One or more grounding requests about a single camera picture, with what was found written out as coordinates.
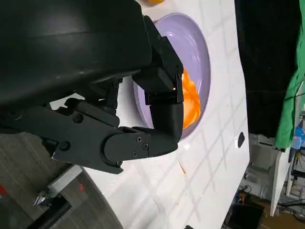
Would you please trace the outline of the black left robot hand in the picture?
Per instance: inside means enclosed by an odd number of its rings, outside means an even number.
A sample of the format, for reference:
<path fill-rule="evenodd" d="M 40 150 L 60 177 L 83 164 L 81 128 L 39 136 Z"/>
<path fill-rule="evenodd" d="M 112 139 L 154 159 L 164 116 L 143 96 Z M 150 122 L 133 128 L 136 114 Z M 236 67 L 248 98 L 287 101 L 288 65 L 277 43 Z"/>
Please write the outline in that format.
<path fill-rule="evenodd" d="M 119 174 L 175 151 L 183 65 L 134 0 L 3 0 L 0 130 L 42 138 L 53 159 Z M 120 126 L 119 85 L 144 90 L 153 127 Z"/>

